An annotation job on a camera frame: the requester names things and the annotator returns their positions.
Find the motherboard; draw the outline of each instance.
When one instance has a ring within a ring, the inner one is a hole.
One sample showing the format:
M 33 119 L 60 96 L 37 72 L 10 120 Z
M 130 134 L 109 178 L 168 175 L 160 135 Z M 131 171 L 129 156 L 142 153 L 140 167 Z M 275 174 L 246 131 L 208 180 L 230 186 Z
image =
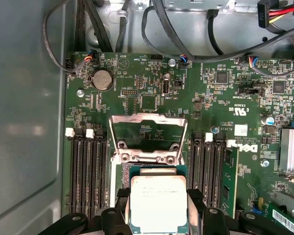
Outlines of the motherboard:
M 85 56 L 69 54 L 67 66 Z M 187 187 L 233 218 L 261 212 L 275 192 L 294 195 L 294 74 L 267 78 L 234 59 L 96 53 L 66 81 L 63 214 L 114 206 L 133 165 L 186 165 Z

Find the red wire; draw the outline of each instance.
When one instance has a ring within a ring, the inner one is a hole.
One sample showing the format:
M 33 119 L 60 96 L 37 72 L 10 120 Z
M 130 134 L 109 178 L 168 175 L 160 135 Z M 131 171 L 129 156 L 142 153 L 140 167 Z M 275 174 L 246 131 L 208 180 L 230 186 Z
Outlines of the red wire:
M 269 12 L 269 16 L 284 15 L 284 14 L 287 14 L 287 13 L 290 13 L 290 12 L 293 12 L 293 11 L 294 11 L 294 7 L 291 7 L 289 9 L 285 9 L 285 10 L 282 10 L 282 11 L 271 11 L 271 12 Z

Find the aluminum heatsink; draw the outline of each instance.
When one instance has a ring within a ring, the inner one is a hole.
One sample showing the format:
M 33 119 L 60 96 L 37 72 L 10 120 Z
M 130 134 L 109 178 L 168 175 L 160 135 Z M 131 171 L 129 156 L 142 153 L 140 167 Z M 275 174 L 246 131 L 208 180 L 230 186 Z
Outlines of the aluminum heatsink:
M 294 173 L 294 129 L 282 129 L 279 168 Z

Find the cable clip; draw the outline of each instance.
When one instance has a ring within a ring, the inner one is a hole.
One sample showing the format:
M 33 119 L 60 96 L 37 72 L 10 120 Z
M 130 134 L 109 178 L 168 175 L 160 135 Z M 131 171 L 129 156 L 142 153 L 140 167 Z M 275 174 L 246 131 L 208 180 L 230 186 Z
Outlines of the cable clip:
M 128 12 L 125 10 L 118 10 L 117 11 L 118 17 L 124 17 L 127 23 L 127 16 L 128 16 Z

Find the barcode sticker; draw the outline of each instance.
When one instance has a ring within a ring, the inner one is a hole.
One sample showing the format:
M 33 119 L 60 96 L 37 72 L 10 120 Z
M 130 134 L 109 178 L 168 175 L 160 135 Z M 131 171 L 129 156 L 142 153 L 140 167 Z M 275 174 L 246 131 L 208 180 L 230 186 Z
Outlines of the barcode sticker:
M 280 222 L 282 225 L 284 225 L 284 227 L 286 227 L 287 229 L 289 229 L 291 232 L 294 233 L 294 223 L 292 223 L 291 221 L 289 221 L 286 217 L 284 217 L 283 215 L 281 215 L 276 210 L 273 210 L 272 211 L 272 217 L 274 219 L 276 219 L 278 222 Z

